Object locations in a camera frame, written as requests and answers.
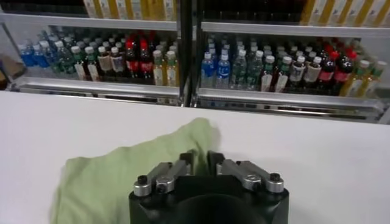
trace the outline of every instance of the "water bottle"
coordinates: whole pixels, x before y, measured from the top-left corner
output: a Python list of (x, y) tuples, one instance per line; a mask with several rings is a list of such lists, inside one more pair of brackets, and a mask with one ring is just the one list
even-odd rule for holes
[(222, 54), (221, 60), (218, 62), (218, 73), (215, 88), (227, 89), (229, 87), (229, 76), (230, 76), (230, 62), (228, 61), (229, 56)]
[(246, 51), (239, 50), (238, 57), (234, 61), (232, 79), (230, 80), (230, 89), (241, 89), (245, 88), (246, 83), (246, 69), (247, 63), (245, 59)]
[(200, 87), (202, 88), (212, 88), (214, 86), (215, 79), (215, 68), (214, 62), (211, 59), (211, 54), (209, 52), (205, 53), (205, 58), (202, 61), (202, 77)]

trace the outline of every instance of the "green cloth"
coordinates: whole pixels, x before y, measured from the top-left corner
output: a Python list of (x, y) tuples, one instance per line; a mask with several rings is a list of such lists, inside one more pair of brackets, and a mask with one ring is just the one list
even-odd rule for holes
[(129, 224), (128, 196), (137, 176), (194, 149), (199, 163), (211, 147), (212, 128), (197, 118), (176, 132), (105, 156), (66, 162), (52, 208), (52, 224)]

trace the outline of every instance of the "red label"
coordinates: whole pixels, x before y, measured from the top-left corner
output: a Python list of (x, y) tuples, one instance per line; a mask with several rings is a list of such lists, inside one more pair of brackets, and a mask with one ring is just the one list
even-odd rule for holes
[(153, 70), (153, 63), (151, 62), (141, 62), (141, 71), (143, 72), (151, 72)]
[(321, 79), (323, 81), (329, 81), (331, 79), (332, 75), (333, 75), (333, 72), (321, 71), (321, 73), (319, 74), (319, 79)]
[(138, 71), (140, 68), (140, 64), (138, 63), (138, 61), (127, 61), (126, 65), (127, 65), (127, 68), (133, 72)]
[(339, 82), (345, 82), (348, 79), (350, 73), (343, 73), (341, 71), (336, 71), (335, 79)]

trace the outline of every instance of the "white table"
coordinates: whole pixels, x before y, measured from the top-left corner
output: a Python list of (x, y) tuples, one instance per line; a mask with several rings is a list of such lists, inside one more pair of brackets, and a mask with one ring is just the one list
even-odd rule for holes
[(390, 126), (106, 100), (0, 93), (0, 223), (46, 224), (69, 158), (100, 156), (195, 117), (219, 148), (280, 172), (290, 223), (389, 223)]

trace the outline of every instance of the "dark soda bottle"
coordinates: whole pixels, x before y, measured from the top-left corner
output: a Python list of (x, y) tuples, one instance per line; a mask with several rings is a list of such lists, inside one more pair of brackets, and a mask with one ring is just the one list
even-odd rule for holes
[(330, 58), (323, 62), (322, 70), (318, 77), (318, 90), (322, 94), (329, 94), (328, 90), (331, 84), (331, 79), (336, 70), (336, 59), (339, 54), (333, 51), (330, 54)]

